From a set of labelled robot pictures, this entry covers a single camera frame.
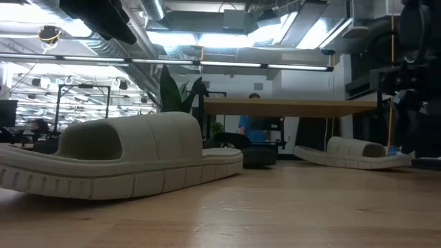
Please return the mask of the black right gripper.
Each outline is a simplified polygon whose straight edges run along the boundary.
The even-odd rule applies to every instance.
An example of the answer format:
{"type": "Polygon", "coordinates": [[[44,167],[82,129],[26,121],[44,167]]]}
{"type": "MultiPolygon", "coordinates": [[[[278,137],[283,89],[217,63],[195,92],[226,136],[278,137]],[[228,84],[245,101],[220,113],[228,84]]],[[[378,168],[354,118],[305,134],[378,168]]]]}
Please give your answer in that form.
{"type": "Polygon", "coordinates": [[[404,154],[441,158],[441,93],[400,90],[392,98],[392,143],[404,154]]]}

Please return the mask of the rectangular silver air duct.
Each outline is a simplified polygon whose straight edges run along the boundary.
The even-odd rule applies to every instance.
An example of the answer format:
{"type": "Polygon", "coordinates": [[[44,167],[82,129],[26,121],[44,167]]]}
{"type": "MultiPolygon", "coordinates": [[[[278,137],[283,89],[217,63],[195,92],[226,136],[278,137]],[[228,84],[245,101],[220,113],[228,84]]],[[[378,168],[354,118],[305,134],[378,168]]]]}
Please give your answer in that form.
{"type": "Polygon", "coordinates": [[[300,0],[277,46],[284,50],[324,49],[352,23],[353,0],[300,0]]]}

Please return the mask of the wooden shelf with black legs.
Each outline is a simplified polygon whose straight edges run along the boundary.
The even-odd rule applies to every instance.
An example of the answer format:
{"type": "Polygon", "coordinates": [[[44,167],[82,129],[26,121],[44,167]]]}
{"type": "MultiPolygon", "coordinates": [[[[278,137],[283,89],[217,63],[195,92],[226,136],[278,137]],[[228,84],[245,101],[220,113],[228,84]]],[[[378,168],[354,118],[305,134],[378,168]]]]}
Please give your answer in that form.
{"type": "MultiPolygon", "coordinates": [[[[236,116],[264,116],[264,117],[298,117],[325,119],[325,133],[323,135],[323,149],[327,148],[329,139],[334,135],[337,118],[372,112],[378,105],[371,101],[307,101],[283,99],[230,99],[211,98],[202,94],[198,96],[197,116],[199,123],[203,117],[211,121],[216,115],[236,116]]],[[[207,134],[210,134],[210,124],[207,124],[207,134]]]]}

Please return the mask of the long linear ceiling light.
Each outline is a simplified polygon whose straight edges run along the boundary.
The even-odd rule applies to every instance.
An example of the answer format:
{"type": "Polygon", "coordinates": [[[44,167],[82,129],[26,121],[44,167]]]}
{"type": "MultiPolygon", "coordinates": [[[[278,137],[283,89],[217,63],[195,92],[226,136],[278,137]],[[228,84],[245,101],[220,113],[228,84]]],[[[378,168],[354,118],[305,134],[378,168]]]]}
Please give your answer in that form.
{"type": "Polygon", "coordinates": [[[266,70],[298,70],[298,71],[317,71],[332,72],[334,67],[318,65],[298,65],[298,64],[271,64],[271,63],[248,63],[248,62],[229,62],[229,61],[195,61],[195,60],[171,60],[171,59],[132,59],[132,58],[112,58],[96,56],[67,56],[58,54],[18,54],[0,52],[0,59],[23,59],[31,61],[69,61],[73,63],[103,63],[115,65],[128,64],[152,64],[152,65],[192,65],[192,66],[214,66],[229,68],[253,68],[266,70]]]}

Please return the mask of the black background stand frame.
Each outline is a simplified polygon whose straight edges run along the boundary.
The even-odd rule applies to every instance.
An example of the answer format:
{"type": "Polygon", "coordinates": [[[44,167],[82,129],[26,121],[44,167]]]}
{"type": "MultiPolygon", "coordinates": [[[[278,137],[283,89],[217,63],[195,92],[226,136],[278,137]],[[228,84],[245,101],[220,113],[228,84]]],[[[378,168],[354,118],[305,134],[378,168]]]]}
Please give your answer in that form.
{"type": "Polygon", "coordinates": [[[93,88],[105,88],[107,90],[107,94],[105,94],[105,96],[107,97],[106,100],[106,108],[105,108],[105,118],[108,118],[109,115],[109,109],[110,109],[110,95],[111,95],[111,87],[107,86],[107,85],[93,85],[93,84],[87,84],[87,83],[81,83],[81,84],[72,84],[72,85],[68,85],[68,84],[60,84],[58,86],[58,92],[57,92],[57,103],[56,103],[56,112],[55,112],[55,119],[54,119],[54,128],[53,128],[53,132],[57,133],[58,132],[58,126],[59,126],[59,109],[60,109],[60,104],[61,104],[61,98],[63,96],[65,96],[72,88],[77,87],[77,88],[81,88],[81,89],[93,89],[93,88]],[[64,87],[69,87],[68,90],[66,90],[64,93],[62,93],[62,89],[64,87]]]}

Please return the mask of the large silver spiral duct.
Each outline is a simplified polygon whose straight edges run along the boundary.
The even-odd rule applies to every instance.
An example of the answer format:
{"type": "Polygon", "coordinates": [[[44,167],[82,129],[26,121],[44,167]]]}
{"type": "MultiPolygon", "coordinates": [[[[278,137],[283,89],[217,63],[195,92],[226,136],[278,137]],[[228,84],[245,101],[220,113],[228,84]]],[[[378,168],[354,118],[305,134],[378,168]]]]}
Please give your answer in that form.
{"type": "MultiPolygon", "coordinates": [[[[51,17],[55,17],[62,24],[73,24],[74,19],[69,17],[59,7],[59,0],[29,0],[32,5],[38,6],[51,17]]],[[[90,38],[86,38],[81,43],[93,51],[98,57],[123,57],[128,58],[129,54],[123,46],[115,39],[106,41],[100,34],[93,32],[90,38]]],[[[142,67],[135,64],[123,66],[124,71],[137,86],[146,92],[157,93],[158,80],[145,72],[142,67]]]]}

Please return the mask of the person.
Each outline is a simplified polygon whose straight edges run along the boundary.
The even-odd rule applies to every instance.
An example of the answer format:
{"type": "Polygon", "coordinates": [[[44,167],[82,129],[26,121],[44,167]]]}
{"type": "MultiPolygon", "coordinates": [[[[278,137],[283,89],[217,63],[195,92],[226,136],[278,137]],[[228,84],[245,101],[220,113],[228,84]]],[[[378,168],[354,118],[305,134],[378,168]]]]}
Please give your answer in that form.
{"type": "Polygon", "coordinates": [[[44,119],[38,118],[32,121],[32,132],[34,134],[48,134],[50,128],[44,119]]]}
{"type": "Polygon", "coordinates": [[[249,125],[248,116],[240,116],[238,122],[238,133],[245,135],[252,142],[266,141],[266,133],[263,130],[253,130],[249,125]]]}

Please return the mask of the black background cart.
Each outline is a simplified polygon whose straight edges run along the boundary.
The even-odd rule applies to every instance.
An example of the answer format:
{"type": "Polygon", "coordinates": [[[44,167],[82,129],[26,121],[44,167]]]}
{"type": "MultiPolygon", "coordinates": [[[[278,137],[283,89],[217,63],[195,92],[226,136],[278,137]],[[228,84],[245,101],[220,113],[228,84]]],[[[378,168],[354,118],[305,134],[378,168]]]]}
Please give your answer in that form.
{"type": "Polygon", "coordinates": [[[284,138],[284,121],[282,117],[264,117],[264,116],[249,116],[249,125],[253,130],[263,130],[266,133],[266,141],[252,142],[253,147],[268,147],[278,151],[278,148],[285,149],[286,142],[284,138]],[[280,132],[280,138],[275,141],[270,141],[270,132],[280,132]]]}

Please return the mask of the grey foam slide sandal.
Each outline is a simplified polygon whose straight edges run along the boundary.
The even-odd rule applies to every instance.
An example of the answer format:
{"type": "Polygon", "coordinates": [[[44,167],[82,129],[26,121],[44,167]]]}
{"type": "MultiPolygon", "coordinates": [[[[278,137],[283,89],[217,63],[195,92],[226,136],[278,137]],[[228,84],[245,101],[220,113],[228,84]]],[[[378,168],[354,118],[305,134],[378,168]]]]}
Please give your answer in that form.
{"type": "Polygon", "coordinates": [[[239,149],[205,149],[198,121],[184,112],[70,125],[53,154],[0,146],[0,188],[61,198],[151,196],[242,169],[239,149]]]}
{"type": "Polygon", "coordinates": [[[349,169],[392,169],[412,165],[409,155],[387,156],[385,147],[379,143],[338,136],[329,139],[325,152],[297,145],[294,154],[318,165],[349,169]]]}

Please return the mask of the small silver spiral duct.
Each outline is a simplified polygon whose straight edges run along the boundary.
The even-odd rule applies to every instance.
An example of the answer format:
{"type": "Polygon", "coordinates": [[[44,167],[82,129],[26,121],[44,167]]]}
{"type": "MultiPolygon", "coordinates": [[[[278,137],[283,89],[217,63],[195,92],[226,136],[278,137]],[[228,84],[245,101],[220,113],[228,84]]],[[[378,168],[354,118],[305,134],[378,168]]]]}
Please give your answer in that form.
{"type": "Polygon", "coordinates": [[[145,16],[152,21],[165,17],[166,8],[163,0],[139,0],[145,16]]]}

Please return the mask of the grey ceiling junction box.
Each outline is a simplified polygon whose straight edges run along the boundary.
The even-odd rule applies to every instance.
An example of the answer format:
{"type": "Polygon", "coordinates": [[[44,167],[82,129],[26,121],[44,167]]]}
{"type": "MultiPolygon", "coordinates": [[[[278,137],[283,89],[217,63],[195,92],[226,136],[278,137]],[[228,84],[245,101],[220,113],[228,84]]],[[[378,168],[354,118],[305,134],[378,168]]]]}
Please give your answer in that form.
{"type": "Polygon", "coordinates": [[[223,11],[223,29],[226,31],[240,31],[245,29],[245,11],[244,10],[224,10],[223,11]]]}

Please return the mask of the snake plant in white pot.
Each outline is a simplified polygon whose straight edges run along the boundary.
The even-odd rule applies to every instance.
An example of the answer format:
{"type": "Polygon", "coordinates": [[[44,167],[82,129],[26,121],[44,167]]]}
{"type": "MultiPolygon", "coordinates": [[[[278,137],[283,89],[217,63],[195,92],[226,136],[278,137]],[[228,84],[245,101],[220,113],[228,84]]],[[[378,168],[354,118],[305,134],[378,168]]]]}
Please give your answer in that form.
{"type": "Polygon", "coordinates": [[[161,112],[190,113],[194,98],[199,94],[208,97],[209,93],[201,77],[195,80],[189,92],[187,91],[187,84],[184,83],[178,87],[176,81],[170,75],[168,67],[164,65],[160,76],[160,99],[157,99],[150,92],[147,92],[147,96],[161,112]]]}

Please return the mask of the small green background plant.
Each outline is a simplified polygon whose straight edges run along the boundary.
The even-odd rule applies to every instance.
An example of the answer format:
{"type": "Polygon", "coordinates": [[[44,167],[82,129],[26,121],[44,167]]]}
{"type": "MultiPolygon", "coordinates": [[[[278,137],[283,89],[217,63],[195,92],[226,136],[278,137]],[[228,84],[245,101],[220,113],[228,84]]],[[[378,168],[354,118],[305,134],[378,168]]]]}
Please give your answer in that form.
{"type": "Polygon", "coordinates": [[[210,134],[212,136],[215,136],[217,133],[222,133],[225,131],[225,127],[222,123],[219,123],[217,121],[210,123],[210,134]]]}

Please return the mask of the dark background monitor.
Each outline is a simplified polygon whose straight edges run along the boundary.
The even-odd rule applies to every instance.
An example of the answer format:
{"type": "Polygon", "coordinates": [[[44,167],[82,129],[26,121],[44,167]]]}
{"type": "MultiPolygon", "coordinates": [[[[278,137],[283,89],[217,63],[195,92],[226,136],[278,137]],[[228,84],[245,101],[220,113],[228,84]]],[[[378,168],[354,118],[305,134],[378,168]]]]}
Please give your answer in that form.
{"type": "Polygon", "coordinates": [[[15,126],[17,106],[17,100],[0,100],[0,127],[15,126]]]}

